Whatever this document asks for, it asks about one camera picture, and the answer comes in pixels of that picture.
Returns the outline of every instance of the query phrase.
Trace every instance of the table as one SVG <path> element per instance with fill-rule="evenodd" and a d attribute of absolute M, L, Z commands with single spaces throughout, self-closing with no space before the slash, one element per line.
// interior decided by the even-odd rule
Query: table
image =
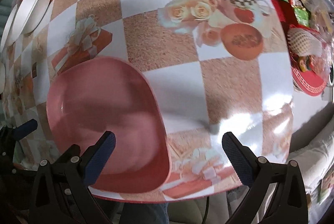
<path fill-rule="evenodd" d="M 245 18 L 245 12 L 251 15 Z M 243 24 L 236 25 L 240 19 Z M 228 39 L 236 29 L 224 28 L 232 25 L 236 36 L 255 32 L 251 42 Z M 235 44 L 244 45 L 233 49 Z M 50 84 L 66 69 L 101 55 L 129 61 L 148 79 L 167 132 L 171 174 L 149 193 L 90 187 L 94 195 L 165 202 L 240 186 L 221 147 L 227 131 L 257 156 L 287 158 L 293 82 L 271 0 L 52 0 L 38 27 L 1 57 L 6 118 L 16 126 L 38 121 L 37 130 L 20 141 L 27 168 L 59 156 L 46 116 Z"/>

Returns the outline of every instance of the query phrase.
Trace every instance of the screw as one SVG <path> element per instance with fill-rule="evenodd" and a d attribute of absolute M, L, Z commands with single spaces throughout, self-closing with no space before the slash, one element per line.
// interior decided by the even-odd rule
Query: screw
<path fill-rule="evenodd" d="M 79 157 L 78 156 L 73 156 L 72 158 L 71 158 L 71 162 L 72 163 L 77 163 L 79 161 Z"/>
<path fill-rule="evenodd" d="M 258 161 L 259 161 L 261 164 L 264 164 L 264 163 L 267 162 L 267 159 L 266 159 L 265 157 L 263 157 L 263 156 L 260 156 L 260 157 L 258 158 Z"/>
<path fill-rule="evenodd" d="M 42 160 L 41 162 L 40 162 L 40 165 L 41 166 L 45 166 L 47 164 L 47 160 Z"/>
<path fill-rule="evenodd" d="M 290 165 L 292 165 L 293 167 L 296 167 L 298 163 L 295 160 L 291 160 Z"/>
<path fill-rule="evenodd" d="M 67 196 L 69 196 L 69 195 L 72 194 L 72 192 L 71 192 L 71 190 L 70 190 L 69 188 L 66 188 L 66 189 L 64 190 L 64 193 L 65 193 L 65 195 L 67 195 Z"/>

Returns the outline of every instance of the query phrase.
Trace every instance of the white plate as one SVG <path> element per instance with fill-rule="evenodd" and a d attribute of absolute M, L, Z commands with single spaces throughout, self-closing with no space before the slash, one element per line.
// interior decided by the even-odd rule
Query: white plate
<path fill-rule="evenodd" d="M 16 15 L 16 11 L 17 11 L 17 4 L 14 6 L 13 10 L 11 11 L 11 13 L 10 13 L 10 15 L 7 19 L 5 28 L 3 30 L 2 38 L 1 38 L 1 45 L 0 45 L 0 52 L 2 52 L 3 47 L 5 46 L 6 42 L 9 42 L 8 43 L 9 46 L 11 44 L 13 44 L 13 42 L 14 42 L 11 38 L 11 27 L 12 27 L 13 20 L 14 20 L 15 15 Z"/>
<path fill-rule="evenodd" d="M 12 39 L 16 41 L 21 33 L 32 32 L 42 20 L 50 0 L 23 0 L 17 10 L 12 28 Z"/>

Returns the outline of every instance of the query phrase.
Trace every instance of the bowl print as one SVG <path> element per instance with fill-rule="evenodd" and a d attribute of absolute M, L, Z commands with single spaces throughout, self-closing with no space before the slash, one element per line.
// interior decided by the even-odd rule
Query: bowl print
<path fill-rule="evenodd" d="M 221 40 L 226 50 L 240 60 L 253 60 L 263 50 L 263 38 L 254 27 L 236 23 L 220 31 Z"/>

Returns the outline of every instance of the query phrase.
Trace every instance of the cable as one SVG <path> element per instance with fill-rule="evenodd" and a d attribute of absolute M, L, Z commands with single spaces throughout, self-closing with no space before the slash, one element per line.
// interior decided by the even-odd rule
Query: cable
<path fill-rule="evenodd" d="M 207 216 L 208 216 L 208 212 L 209 212 L 209 201 L 210 201 L 210 197 L 207 197 L 207 198 L 206 198 L 205 213 L 204 213 L 204 216 L 203 216 L 202 224 L 205 224 L 205 222 L 206 222 L 206 218 L 207 218 Z"/>

